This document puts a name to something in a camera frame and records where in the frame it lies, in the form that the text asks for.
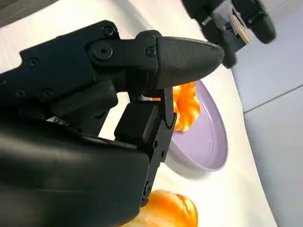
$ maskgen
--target purple plate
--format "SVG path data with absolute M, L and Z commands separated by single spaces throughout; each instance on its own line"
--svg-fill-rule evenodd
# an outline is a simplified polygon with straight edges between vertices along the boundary
M 208 171 L 221 169 L 227 159 L 228 144 L 224 124 L 206 87 L 196 81 L 200 115 L 186 131 L 175 131 L 169 148 L 187 164 Z

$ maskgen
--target white table surface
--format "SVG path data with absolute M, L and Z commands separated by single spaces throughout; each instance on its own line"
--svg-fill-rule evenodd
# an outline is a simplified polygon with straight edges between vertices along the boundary
M 21 63 L 20 50 L 103 19 L 115 22 L 122 38 L 134 38 L 142 30 L 156 29 L 165 36 L 204 39 L 179 0 L 59 0 L 0 29 L 0 72 Z M 185 167 L 169 154 L 158 170 L 153 189 L 191 198 L 197 206 L 201 227 L 276 227 L 258 177 L 231 71 L 220 66 L 203 82 L 226 128 L 227 163 L 222 170 L 208 173 Z M 100 135 L 113 138 L 127 102 L 127 95 L 119 94 L 119 104 L 112 109 Z

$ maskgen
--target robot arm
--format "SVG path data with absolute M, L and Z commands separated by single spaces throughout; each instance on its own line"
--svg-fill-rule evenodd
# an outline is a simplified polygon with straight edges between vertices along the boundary
M 176 122 L 172 86 L 207 76 L 224 52 L 157 31 L 121 40 L 101 21 L 20 55 L 0 75 L 0 225 L 108 227 L 147 203 Z M 121 91 L 131 103 L 116 140 L 98 138 Z

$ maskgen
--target bolt head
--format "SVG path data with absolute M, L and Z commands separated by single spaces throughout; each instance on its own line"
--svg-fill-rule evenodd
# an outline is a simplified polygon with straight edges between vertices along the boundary
M 35 69 L 39 66 L 40 62 L 37 58 L 30 58 L 27 61 L 27 65 L 30 69 Z
M 49 88 L 45 88 L 41 91 L 40 96 L 42 99 L 50 99 L 53 96 L 53 91 Z
M 145 54 L 149 57 L 153 57 L 156 55 L 156 50 L 154 47 L 150 46 L 145 49 Z
M 113 35 L 113 33 L 114 33 L 113 27 L 111 27 L 111 26 L 105 26 L 105 27 L 103 28 L 103 34 L 104 34 L 105 36 L 111 36 L 111 35 Z
M 25 91 L 22 90 L 22 89 L 18 89 L 16 92 L 15 92 L 15 95 L 18 97 L 18 98 L 22 98 L 25 96 Z

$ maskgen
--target orange pepper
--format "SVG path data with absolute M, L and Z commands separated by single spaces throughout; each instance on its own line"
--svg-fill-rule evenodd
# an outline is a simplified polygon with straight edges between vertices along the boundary
M 175 131 L 187 131 L 200 114 L 194 82 L 173 87 L 174 112 L 177 113 Z
M 139 215 L 122 227 L 197 227 L 198 212 L 194 203 L 183 195 L 165 190 L 151 192 Z

